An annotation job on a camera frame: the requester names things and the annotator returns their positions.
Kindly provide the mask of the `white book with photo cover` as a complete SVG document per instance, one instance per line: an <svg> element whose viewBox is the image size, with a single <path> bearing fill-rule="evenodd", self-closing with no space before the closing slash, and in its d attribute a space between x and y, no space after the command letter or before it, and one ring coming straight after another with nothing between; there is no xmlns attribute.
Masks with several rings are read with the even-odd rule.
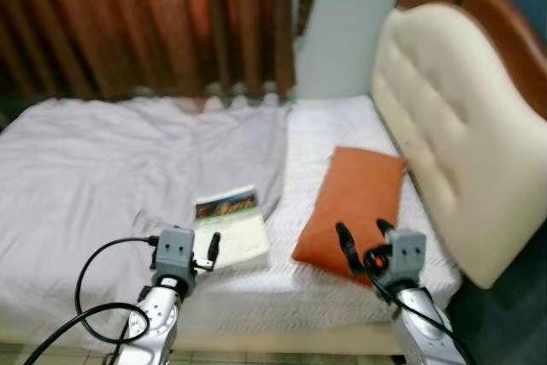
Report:
<svg viewBox="0 0 547 365"><path fill-rule="evenodd" d="M219 233L215 270L257 266L270 249L261 202L253 185L199 198L192 228L197 258L208 258L212 239Z"/></svg>

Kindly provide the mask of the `orange pillow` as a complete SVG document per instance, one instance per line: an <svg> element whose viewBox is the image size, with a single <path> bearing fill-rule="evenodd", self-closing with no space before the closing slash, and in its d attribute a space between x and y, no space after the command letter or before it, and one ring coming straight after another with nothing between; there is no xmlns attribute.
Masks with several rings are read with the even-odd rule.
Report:
<svg viewBox="0 0 547 365"><path fill-rule="evenodd" d="M406 161L400 157L337 146L292 258L370 287L366 275L355 276L350 271L336 225L345 224L360 253L385 243L376 221L382 218L393 225L398 223L405 169Z"/></svg>

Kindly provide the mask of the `white patterned mattress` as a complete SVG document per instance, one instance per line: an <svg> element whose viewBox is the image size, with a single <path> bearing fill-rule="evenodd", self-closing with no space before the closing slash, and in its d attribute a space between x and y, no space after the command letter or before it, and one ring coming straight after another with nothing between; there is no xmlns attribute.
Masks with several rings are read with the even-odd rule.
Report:
<svg viewBox="0 0 547 365"><path fill-rule="evenodd" d="M284 190L266 228L271 248L250 266L219 268L181 307L179 335L288 333L388 322L366 286L293 260L336 147L396 155L368 97L306 100L288 115Z"/></svg>

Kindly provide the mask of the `cream padded wooden headboard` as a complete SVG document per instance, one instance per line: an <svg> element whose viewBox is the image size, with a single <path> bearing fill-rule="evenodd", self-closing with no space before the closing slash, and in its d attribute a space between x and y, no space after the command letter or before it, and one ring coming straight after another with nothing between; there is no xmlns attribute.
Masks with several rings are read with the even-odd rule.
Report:
<svg viewBox="0 0 547 365"><path fill-rule="evenodd" d="M370 94L433 231L492 288L547 215L547 59L509 0L397 0Z"/></svg>

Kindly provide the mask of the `grey bed sheet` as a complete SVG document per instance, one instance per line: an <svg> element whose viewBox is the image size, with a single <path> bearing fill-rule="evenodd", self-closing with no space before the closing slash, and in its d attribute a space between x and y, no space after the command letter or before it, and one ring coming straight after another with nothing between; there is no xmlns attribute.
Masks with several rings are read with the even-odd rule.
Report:
<svg viewBox="0 0 547 365"><path fill-rule="evenodd" d="M0 132L0 321L62 321L97 245L189 226L205 197L284 186L288 107L48 100Z"/></svg>

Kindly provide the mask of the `brown orange window curtain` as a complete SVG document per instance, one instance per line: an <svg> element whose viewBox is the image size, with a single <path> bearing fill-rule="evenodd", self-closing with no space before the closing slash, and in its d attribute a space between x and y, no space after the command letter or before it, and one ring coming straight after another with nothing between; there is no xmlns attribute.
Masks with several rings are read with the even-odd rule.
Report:
<svg viewBox="0 0 547 365"><path fill-rule="evenodd" d="M285 97L291 0L0 0L0 99Z"/></svg>

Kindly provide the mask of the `cream bed frame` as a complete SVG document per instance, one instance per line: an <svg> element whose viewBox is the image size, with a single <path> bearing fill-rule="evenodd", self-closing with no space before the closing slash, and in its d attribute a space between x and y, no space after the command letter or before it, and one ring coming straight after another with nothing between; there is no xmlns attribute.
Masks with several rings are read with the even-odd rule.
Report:
<svg viewBox="0 0 547 365"><path fill-rule="evenodd" d="M31 346L55 331L62 322L31 321L30 325L0 317L0 342ZM52 348L79 348L106 353L113 345L90 337L82 327L62 335ZM179 327L173 350L198 352L316 353L337 355L399 355L391 326L379 323L294 330L283 333L200 333L196 327Z"/></svg>

